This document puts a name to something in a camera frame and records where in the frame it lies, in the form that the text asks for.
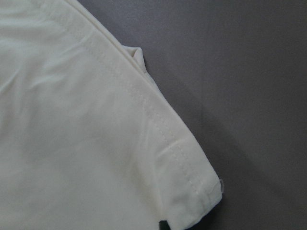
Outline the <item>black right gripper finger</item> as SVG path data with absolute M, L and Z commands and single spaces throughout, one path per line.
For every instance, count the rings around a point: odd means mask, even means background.
M 171 229 L 167 221 L 160 221 L 159 230 L 171 230 Z

